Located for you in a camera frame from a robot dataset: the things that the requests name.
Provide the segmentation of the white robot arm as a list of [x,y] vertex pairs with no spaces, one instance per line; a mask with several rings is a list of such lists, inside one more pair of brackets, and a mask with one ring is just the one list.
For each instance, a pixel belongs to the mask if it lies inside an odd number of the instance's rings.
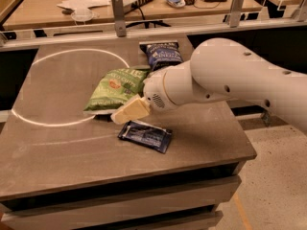
[[274,65],[230,39],[208,39],[188,61],[151,72],[143,94],[114,111],[111,120],[123,124],[153,110],[238,99],[307,131],[307,75]]

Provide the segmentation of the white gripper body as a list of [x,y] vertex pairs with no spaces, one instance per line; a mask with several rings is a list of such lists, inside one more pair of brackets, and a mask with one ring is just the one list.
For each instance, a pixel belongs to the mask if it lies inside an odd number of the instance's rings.
[[173,110],[175,108],[175,105],[171,102],[165,90],[165,76],[165,70],[157,70],[151,72],[144,80],[144,97],[155,111]]

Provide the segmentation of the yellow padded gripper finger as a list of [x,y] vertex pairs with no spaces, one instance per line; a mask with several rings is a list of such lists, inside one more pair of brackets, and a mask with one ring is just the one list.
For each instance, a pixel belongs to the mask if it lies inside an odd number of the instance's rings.
[[121,125],[128,121],[144,118],[151,113],[150,104],[144,97],[136,95],[111,114],[111,120]]

